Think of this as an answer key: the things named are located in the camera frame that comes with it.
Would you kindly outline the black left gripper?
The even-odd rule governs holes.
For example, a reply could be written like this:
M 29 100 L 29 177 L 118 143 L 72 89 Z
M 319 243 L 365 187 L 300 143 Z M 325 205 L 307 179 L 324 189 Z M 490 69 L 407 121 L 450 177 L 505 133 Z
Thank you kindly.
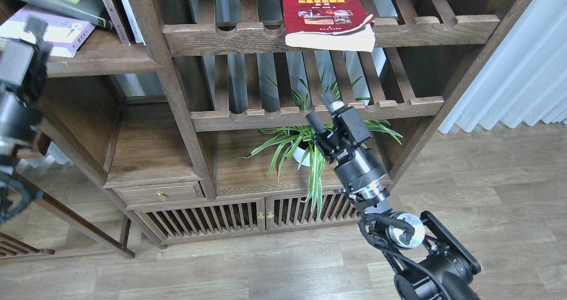
M 1 156 L 44 156 L 48 137 L 40 132 L 37 101 L 47 80 L 51 43 L 44 41 L 48 23 L 30 17 L 24 33 L 35 42 L 8 41 L 1 56 Z

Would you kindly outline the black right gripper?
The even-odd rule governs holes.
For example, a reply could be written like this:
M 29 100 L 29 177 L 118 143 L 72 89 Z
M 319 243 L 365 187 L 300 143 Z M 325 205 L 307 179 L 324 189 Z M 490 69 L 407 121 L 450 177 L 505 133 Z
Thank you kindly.
M 362 147 L 371 134 L 359 112 L 326 91 L 320 98 L 331 113 L 334 130 L 328 130 L 316 112 L 306 115 L 314 131 L 314 143 L 328 163 L 334 168 L 346 194 L 386 194 L 380 180 L 385 167 L 374 152 Z

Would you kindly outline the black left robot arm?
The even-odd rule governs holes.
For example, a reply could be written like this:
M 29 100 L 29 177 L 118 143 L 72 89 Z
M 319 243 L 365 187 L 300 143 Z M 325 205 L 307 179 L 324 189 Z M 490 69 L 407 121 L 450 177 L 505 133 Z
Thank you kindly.
M 11 39 L 1 56 L 0 146 L 1 222 L 21 213 L 36 193 L 14 174 L 17 152 L 34 146 L 42 114 L 37 108 L 46 84 L 53 45 L 44 40 L 47 23 L 29 17 L 24 33 L 34 40 Z

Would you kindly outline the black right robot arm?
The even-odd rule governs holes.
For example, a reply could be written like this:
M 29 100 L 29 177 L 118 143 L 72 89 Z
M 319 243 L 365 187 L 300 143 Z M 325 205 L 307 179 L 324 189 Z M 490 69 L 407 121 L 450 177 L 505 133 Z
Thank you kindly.
M 321 94 L 330 111 L 333 128 L 324 126 L 316 113 L 307 118 L 315 144 L 360 213 L 359 229 L 378 249 L 394 271 L 394 286 L 403 300 L 478 300 L 470 287 L 480 263 L 429 211 L 420 215 L 393 211 L 381 184 L 387 171 L 374 152 L 363 148 L 371 138 L 359 112 L 335 98 Z

